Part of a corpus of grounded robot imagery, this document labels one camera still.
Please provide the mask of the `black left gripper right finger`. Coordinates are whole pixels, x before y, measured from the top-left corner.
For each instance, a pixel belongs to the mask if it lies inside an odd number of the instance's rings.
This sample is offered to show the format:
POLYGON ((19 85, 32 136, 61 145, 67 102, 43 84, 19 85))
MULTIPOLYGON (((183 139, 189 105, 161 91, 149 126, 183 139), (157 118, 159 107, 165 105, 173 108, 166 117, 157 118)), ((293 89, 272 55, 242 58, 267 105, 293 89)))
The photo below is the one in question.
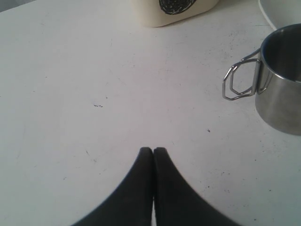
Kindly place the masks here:
POLYGON ((202 197, 182 177, 167 149, 154 152, 155 216, 158 226, 237 226, 202 197))

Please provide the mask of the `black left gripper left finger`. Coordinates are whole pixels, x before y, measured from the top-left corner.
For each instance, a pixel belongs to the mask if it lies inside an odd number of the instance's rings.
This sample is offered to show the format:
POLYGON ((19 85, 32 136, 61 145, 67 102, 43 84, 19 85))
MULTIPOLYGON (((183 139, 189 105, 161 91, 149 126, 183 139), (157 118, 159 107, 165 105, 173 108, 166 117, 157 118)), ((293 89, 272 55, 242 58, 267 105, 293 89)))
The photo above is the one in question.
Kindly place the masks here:
POLYGON ((150 226, 153 206, 153 152, 142 147, 119 186, 75 226, 150 226))

